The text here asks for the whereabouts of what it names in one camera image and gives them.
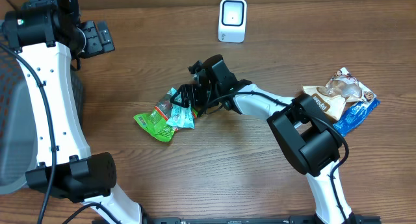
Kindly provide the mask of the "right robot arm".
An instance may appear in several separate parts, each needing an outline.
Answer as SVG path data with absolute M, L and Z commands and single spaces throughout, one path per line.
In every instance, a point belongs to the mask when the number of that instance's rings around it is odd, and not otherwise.
M 170 98 L 173 105 L 196 107 L 199 116 L 219 105 L 265 120 L 288 163 L 306 176 L 315 200 L 316 222 L 355 223 L 339 178 L 339 167 L 348 158 L 339 149 L 348 144 L 310 95 L 282 97 L 238 80 L 222 55 L 197 61 L 188 70 L 195 82 L 178 88 Z

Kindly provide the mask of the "white barcode scanner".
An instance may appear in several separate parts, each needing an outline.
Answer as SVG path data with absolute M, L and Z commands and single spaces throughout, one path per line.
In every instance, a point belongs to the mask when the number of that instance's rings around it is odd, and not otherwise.
M 246 34 L 246 1 L 222 0 L 218 16 L 218 40 L 227 43 L 242 43 Z

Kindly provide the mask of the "beige brown snack packet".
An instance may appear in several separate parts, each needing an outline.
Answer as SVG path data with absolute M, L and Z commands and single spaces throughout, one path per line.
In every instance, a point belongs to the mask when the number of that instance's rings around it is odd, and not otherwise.
M 347 103 L 362 102 L 368 107 L 377 97 L 345 67 L 339 69 L 325 86 L 303 86 L 302 90 L 336 121 L 340 120 Z

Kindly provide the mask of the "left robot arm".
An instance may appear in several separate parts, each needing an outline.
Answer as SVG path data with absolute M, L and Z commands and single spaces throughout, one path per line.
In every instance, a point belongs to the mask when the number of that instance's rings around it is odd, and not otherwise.
M 29 188 L 94 209 L 108 223 L 146 223 L 142 207 L 117 183 L 110 153 L 92 154 L 83 134 L 71 72 L 84 58 L 114 51 L 105 22 L 81 21 L 78 0 L 27 0 L 6 13 L 3 49 L 20 64 L 37 134 Z

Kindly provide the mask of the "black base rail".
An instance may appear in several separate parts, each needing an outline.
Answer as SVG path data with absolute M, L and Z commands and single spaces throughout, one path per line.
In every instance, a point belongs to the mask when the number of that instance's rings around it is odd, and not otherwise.
M 92 224 L 107 224 L 104 219 L 95 219 Z M 249 218 L 249 219 L 180 219 L 180 218 L 153 218 L 144 223 L 154 224 L 316 224 L 315 216 L 291 216 L 289 218 Z M 381 224 L 380 217 L 361 216 L 355 214 L 350 223 L 356 224 Z

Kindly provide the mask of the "grey plastic mesh basket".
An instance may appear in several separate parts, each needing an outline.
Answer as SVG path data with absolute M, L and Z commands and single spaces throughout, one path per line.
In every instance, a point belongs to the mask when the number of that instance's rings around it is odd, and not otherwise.
M 91 155 L 80 115 L 83 85 L 71 71 L 69 48 L 58 42 L 26 46 L 21 57 L 45 83 L 57 151 L 57 170 L 51 195 L 67 198 L 81 183 L 71 175 L 73 155 Z M 45 192 L 42 184 L 51 172 L 51 143 L 44 102 L 35 79 L 25 66 L 1 52 L 1 194 L 30 187 Z

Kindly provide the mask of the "green snack packet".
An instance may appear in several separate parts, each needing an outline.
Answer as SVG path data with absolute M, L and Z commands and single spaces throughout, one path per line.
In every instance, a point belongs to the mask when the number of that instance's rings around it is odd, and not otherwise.
M 171 127 L 167 124 L 172 109 L 170 98 L 175 93 L 176 89 L 170 88 L 166 95 L 157 102 L 152 112 L 137 114 L 133 117 L 142 129 L 160 142 L 169 142 L 173 135 L 181 130 L 181 128 Z M 195 120 L 197 112 L 192 107 L 191 109 Z

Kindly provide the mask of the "blue snack bar wrapper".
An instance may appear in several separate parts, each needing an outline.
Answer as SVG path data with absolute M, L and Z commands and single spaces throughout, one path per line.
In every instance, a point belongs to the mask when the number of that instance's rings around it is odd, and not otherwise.
M 333 127 L 341 136 L 346 136 L 349 132 L 359 127 L 368 115 L 380 104 L 378 99 L 373 99 L 366 103 L 363 101 L 353 104 L 344 112 L 340 120 L 333 124 Z

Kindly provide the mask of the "light teal snack packet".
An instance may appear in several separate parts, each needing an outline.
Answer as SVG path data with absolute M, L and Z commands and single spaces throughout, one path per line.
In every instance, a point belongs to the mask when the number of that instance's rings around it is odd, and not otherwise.
M 184 108 L 176 104 L 172 104 L 170 117 L 167 124 L 171 127 L 178 128 L 194 128 L 194 116 L 191 107 Z

